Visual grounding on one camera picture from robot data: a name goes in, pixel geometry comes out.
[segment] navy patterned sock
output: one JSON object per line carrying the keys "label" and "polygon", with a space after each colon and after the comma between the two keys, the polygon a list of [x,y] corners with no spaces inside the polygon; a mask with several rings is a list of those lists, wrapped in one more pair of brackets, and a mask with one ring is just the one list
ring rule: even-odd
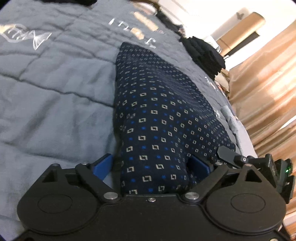
{"label": "navy patterned sock", "polygon": [[191,154],[216,158],[221,145],[235,150],[196,85],[152,51],[123,43],[116,72],[122,193],[184,192],[194,183]]}

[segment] gray comforter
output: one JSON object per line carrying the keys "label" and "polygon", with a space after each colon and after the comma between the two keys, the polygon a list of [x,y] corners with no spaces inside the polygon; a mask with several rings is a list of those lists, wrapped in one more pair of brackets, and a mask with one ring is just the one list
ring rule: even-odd
{"label": "gray comforter", "polygon": [[[229,102],[179,36],[155,16],[149,18],[159,29],[152,32],[134,11],[126,0],[98,0],[92,8],[11,0],[0,11],[0,234],[6,240],[23,231],[17,202],[50,164],[70,168],[116,153],[114,63],[124,41],[150,48],[188,75],[236,143],[218,112]],[[145,38],[124,30],[127,25]]]}

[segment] blue gripper pad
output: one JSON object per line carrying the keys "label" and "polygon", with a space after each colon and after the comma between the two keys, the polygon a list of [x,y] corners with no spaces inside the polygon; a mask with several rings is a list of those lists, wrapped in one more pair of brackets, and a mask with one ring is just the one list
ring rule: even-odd
{"label": "blue gripper pad", "polygon": [[197,183],[201,182],[205,179],[210,173],[213,171],[213,165],[210,164],[208,161],[203,160],[201,158],[195,157],[191,155],[187,167],[190,172],[193,172],[195,176],[195,181]]}
{"label": "blue gripper pad", "polygon": [[111,171],[112,166],[113,156],[108,153],[92,164],[93,174],[99,179],[104,180]]}

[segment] circular motor cover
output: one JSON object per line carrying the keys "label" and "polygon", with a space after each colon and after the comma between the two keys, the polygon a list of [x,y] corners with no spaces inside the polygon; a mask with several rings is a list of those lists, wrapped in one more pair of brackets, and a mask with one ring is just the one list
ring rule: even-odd
{"label": "circular motor cover", "polygon": [[271,185],[246,181],[214,191],[206,209],[220,227],[240,234],[268,232],[286,213],[284,200]]}
{"label": "circular motor cover", "polygon": [[83,188],[42,183],[21,198],[17,214],[29,230],[65,234],[82,228],[95,215],[97,206],[96,198]]}

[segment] bed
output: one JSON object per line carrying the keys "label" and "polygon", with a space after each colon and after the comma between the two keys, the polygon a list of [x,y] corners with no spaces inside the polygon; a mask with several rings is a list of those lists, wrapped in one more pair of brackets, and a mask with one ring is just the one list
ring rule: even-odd
{"label": "bed", "polygon": [[[0,233],[6,240],[24,230],[17,203],[50,164],[72,168],[106,153],[117,156],[115,61],[123,42],[150,49],[189,76],[236,144],[220,112],[231,109],[227,98],[177,34],[155,16],[149,19],[159,28],[151,31],[135,11],[126,0],[91,7],[11,0],[0,11]],[[117,177],[113,172],[105,182],[117,189]]]}

